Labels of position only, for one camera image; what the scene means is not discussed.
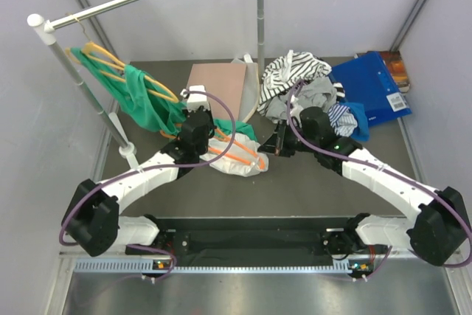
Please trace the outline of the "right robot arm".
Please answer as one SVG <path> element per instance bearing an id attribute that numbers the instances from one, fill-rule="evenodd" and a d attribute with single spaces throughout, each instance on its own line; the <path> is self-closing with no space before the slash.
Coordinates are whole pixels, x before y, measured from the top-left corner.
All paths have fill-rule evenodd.
<path id="1" fill-rule="evenodd" d="M 433 266 L 447 266 L 452 254 L 471 241 L 470 220 L 457 190 L 438 190 L 399 173 L 354 139 L 336 134 L 320 108 L 306 108 L 298 117 L 279 121 L 258 150 L 283 157 L 312 153 L 322 167 L 360 184 L 401 212 L 399 218 L 361 213 L 349 219 L 333 235 L 342 253 L 382 245 L 408 249 Z"/>

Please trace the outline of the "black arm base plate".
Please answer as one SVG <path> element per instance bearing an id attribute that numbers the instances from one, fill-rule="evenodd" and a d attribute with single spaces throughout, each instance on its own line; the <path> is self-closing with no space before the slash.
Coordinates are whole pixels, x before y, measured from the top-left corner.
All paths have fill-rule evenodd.
<path id="1" fill-rule="evenodd" d="M 380 255 L 387 250 L 362 242 L 354 235 L 350 219 L 341 217 L 164 218 L 157 226 L 159 234 L 150 246 L 127 246 L 125 253 L 149 255 L 162 249 L 180 260 L 228 252 L 232 260 L 238 256 L 253 260 L 265 251 L 343 257 L 365 252 Z"/>

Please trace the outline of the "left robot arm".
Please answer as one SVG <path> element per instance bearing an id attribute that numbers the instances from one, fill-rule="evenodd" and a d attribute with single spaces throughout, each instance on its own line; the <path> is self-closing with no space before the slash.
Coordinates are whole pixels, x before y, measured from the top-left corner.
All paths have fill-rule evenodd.
<path id="1" fill-rule="evenodd" d="M 81 182 L 62 220 L 62 244 L 78 245 L 92 257 L 129 245 L 144 246 L 154 254 L 162 252 L 167 236 L 156 221 L 150 216 L 125 217 L 123 212 L 149 192 L 199 166 L 214 128 L 210 110 L 186 111 L 178 136 L 146 162 L 112 179 Z"/>

